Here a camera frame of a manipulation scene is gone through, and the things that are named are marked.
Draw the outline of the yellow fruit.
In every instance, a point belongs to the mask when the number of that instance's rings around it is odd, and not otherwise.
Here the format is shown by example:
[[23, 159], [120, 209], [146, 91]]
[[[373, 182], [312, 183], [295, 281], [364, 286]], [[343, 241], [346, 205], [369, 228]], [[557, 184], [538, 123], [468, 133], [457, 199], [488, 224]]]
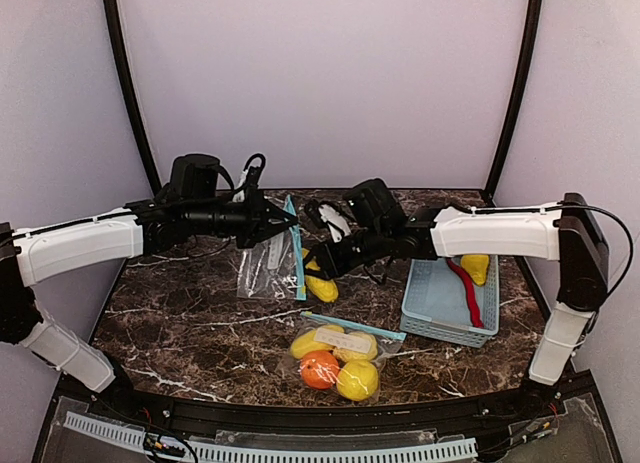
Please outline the yellow fruit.
[[[303, 262], [307, 257], [309, 250], [302, 248]], [[315, 259], [305, 263], [306, 270], [320, 271], [320, 266]], [[323, 280], [315, 276], [310, 276], [305, 273], [305, 284], [307, 290], [315, 295], [319, 300], [325, 303], [334, 303], [339, 297], [339, 290], [336, 283], [333, 280]]]

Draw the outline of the yellow mango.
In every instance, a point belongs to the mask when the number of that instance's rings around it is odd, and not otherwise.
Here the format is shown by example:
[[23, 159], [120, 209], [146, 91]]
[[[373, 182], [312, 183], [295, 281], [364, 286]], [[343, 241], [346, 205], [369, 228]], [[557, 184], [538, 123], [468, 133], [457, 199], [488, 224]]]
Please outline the yellow mango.
[[331, 352], [335, 346], [324, 342], [316, 341], [315, 335], [317, 328], [311, 329], [304, 334], [296, 337], [291, 343], [289, 354], [294, 359], [302, 359], [306, 354], [313, 351], [329, 351]]

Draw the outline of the pale yellow potato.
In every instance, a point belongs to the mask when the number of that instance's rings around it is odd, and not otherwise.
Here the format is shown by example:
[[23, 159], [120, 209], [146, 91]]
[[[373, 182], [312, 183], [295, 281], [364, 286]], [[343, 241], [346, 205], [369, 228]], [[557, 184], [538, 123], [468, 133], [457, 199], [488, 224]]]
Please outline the pale yellow potato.
[[366, 332], [351, 332], [347, 334], [345, 344], [335, 347], [332, 354], [342, 362], [373, 361], [378, 355], [377, 340], [372, 334]]

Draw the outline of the clear zip bag blue zipper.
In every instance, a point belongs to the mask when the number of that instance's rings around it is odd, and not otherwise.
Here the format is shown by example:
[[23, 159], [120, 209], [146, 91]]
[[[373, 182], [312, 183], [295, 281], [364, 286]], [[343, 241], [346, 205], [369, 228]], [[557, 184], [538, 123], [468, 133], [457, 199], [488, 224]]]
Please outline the clear zip bag blue zipper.
[[[378, 370], [379, 388], [378, 388], [378, 391], [372, 397], [364, 401], [355, 402], [341, 396], [336, 389], [336, 384], [326, 390], [317, 390], [317, 389], [308, 387], [302, 381], [299, 373], [299, 362], [301, 359], [300, 360], [294, 359], [289, 354], [289, 348], [291, 346], [291, 343], [294, 341], [296, 337], [315, 328], [317, 328], [317, 332], [315, 335], [316, 341], [331, 344], [331, 345], [334, 345], [335, 347], [343, 346], [345, 344], [347, 334], [355, 331], [366, 332], [366, 333], [372, 334], [376, 338], [377, 344], [378, 344], [378, 355], [373, 361], [369, 361], [369, 362], [374, 364]], [[381, 381], [382, 381], [381, 374], [387, 361], [391, 357], [399, 353], [399, 350], [404, 344], [406, 337], [407, 337], [407, 334], [404, 332], [391, 331], [391, 330], [387, 330], [387, 329], [383, 329], [383, 328], [379, 328], [371, 325], [357, 323], [357, 322], [346, 320], [346, 319], [341, 319], [341, 318], [336, 318], [331, 316], [324, 316], [321, 314], [313, 313], [311, 311], [303, 311], [299, 314], [299, 317], [297, 319], [296, 334], [293, 337], [293, 339], [290, 341], [287, 350], [285, 351], [284, 355], [280, 359], [276, 367], [276, 371], [277, 371], [277, 374], [283, 377], [286, 381], [296, 383], [298, 384], [298, 386], [302, 388], [315, 391], [315, 392], [334, 393], [337, 396], [341, 397], [343, 400], [351, 403], [372, 404], [372, 403], [375, 403], [379, 398]], [[342, 367], [347, 362], [342, 362], [338, 359], [337, 361], [339, 363], [340, 371], [341, 371]]]

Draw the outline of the orange fruit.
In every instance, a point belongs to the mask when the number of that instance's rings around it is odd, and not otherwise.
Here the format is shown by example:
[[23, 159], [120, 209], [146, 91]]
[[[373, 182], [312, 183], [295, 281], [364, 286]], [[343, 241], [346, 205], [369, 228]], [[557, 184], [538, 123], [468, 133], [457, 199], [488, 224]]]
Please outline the orange fruit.
[[299, 362], [302, 381], [310, 388], [326, 390], [337, 382], [340, 366], [333, 354], [327, 350], [307, 353]]

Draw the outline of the round yellow lemon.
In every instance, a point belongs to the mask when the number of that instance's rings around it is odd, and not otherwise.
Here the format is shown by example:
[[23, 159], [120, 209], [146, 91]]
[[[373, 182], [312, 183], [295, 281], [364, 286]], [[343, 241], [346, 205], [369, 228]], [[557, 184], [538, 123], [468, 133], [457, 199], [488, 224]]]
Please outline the round yellow lemon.
[[379, 373], [366, 360], [347, 362], [338, 374], [336, 389], [346, 399], [360, 402], [372, 397], [379, 388]]

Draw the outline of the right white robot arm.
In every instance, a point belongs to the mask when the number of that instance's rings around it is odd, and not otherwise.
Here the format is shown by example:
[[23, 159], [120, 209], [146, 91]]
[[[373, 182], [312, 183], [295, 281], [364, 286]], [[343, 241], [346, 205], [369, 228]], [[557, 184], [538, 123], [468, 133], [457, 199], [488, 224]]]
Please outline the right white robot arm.
[[557, 203], [511, 208], [421, 207], [406, 215], [379, 178], [348, 190], [344, 201], [358, 226], [349, 232], [312, 200], [306, 215], [339, 240], [315, 244], [311, 276], [332, 280], [386, 258], [436, 260], [471, 254], [533, 257], [560, 265], [556, 305], [528, 369], [530, 380], [552, 386], [561, 377], [586, 327], [617, 289], [609, 281], [609, 245], [595, 214], [578, 193]]

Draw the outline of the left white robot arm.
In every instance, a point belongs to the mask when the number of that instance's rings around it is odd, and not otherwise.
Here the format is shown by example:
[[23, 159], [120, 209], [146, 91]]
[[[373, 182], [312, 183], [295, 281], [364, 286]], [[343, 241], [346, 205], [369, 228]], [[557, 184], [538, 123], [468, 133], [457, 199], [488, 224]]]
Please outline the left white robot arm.
[[41, 228], [1, 226], [1, 340], [21, 345], [95, 393], [118, 380], [101, 351], [57, 323], [37, 302], [36, 284], [94, 264], [162, 253], [191, 237], [231, 238], [251, 249], [295, 226], [297, 217], [270, 202], [259, 187], [266, 166], [252, 155], [239, 184], [219, 158], [187, 154], [173, 162], [170, 179], [151, 199], [107, 213]]

